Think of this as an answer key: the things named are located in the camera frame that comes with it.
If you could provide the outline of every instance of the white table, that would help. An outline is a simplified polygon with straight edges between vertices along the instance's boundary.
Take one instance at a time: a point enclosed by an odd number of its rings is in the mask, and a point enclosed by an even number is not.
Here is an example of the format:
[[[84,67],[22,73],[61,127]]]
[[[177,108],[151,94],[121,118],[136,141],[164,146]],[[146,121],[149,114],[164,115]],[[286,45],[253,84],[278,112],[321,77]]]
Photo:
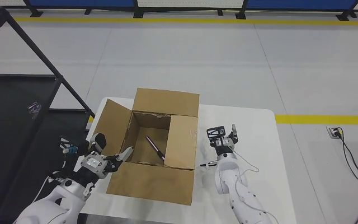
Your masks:
[[[133,99],[106,97],[101,101],[87,140],[94,129],[107,99],[131,109]],[[275,116],[270,110],[200,105],[197,133],[196,169],[191,206],[129,198],[106,194],[111,175],[99,180],[82,213],[102,216],[133,218],[166,223],[237,224],[228,195],[219,195],[215,188],[215,167],[199,167],[201,163],[216,159],[215,149],[209,146],[206,129],[225,126],[230,133],[236,124],[239,142],[235,150],[260,169],[247,172],[248,187],[255,192],[265,210],[273,213],[280,224],[296,224],[286,168],[282,156]],[[245,169],[249,166],[239,158]]]

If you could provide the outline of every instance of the power socket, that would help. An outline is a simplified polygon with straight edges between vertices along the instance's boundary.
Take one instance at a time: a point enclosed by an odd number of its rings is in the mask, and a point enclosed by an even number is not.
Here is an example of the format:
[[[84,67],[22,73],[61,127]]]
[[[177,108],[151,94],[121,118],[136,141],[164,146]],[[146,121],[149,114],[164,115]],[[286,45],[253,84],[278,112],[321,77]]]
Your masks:
[[[334,129],[336,129],[337,127],[326,127],[326,128],[327,128],[327,131],[328,131],[328,134],[329,134],[330,138],[332,138],[332,139],[339,139],[339,137],[335,135],[335,133],[337,132],[337,130],[334,131]]]

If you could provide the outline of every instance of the cardboard box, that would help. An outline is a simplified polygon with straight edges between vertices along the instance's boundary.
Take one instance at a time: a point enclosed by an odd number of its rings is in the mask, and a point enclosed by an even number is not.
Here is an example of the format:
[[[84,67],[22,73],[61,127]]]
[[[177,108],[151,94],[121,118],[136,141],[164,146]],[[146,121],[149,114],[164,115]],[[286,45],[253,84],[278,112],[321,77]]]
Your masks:
[[[139,88],[133,111],[107,100],[95,130],[106,136],[103,154],[134,147],[112,174],[107,193],[191,205],[198,111],[199,95],[186,92]]]

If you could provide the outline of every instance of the yellow floor line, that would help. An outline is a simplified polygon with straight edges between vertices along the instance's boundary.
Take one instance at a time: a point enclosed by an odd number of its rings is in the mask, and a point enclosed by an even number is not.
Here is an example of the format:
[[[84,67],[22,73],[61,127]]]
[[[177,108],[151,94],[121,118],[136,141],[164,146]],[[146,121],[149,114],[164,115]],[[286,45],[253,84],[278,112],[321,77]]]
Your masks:
[[[345,115],[285,115],[276,114],[277,124],[348,124],[358,125],[358,116]]]
[[[308,20],[236,20],[225,18],[29,18],[16,17],[17,22],[79,22],[79,23],[197,23],[197,24],[277,24],[310,26],[358,26],[358,21]]]

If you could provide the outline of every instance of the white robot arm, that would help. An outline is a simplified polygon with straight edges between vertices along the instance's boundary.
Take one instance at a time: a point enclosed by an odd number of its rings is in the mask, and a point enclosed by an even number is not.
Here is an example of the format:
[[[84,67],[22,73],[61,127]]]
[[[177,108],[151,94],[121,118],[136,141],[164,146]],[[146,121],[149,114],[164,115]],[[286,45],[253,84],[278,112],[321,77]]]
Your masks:
[[[239,223],[272,224],[256,195],[247,188],[247,180],[233,153],[234,145],[238,142],[235,125],[233,124],[233,130],[227,137],[223,126],[210,128],[206,132],[210,145],[218,155],[216,189],[219,194],[230,195],[229,203]]]
[[[129,147],[121,154],[103,156],[101,152],[106,146],[105,136],[101,133],[91,138],[91,148],[81,161],[81,168],[77,172],[57,173],[56,180],[61,184],[45,198],[29,205],[19,215],[16,224],[75,224],[77,218],[91,195],[91,189],[98,179],[104,179],[109,172],[118,170],[122,162],[133,152]],[[65,209],[55,201],[59,198],[69,200],[70,209]]]

